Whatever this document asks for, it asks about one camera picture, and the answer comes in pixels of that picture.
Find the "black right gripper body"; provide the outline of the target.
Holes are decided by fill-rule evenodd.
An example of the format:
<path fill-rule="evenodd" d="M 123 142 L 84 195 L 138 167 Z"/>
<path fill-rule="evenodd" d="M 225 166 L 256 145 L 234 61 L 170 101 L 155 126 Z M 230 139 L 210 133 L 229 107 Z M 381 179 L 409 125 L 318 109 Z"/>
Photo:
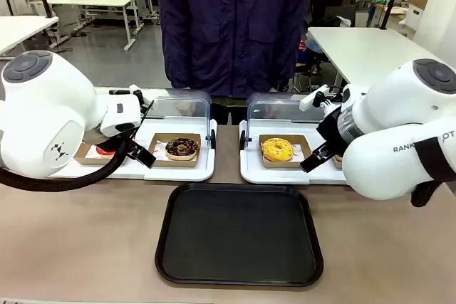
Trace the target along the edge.
<path fill-rule="evenodd" d="M 320 122 L 317 127 L 317 132 L 324 139 L 324 143 L 318 147 L 318 151 L 327 154 L 343 154 L 348 143 L 343 139 L 338 130 L 338 118 L 341 114 L 341 109 L 336 108 L 329 113 Z"/>

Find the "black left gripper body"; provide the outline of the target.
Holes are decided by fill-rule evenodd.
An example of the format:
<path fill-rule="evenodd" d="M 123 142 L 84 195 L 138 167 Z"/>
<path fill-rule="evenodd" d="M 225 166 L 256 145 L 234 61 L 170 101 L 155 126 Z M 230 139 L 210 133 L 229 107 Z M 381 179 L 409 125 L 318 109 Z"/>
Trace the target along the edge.
<path fill-rule="evenodd" d="M 128 157 L 139 157 L 142 152 L 142 146 L 131 137 L 124 137 L 123 142 L 126 146 L 126 155 Z"/>

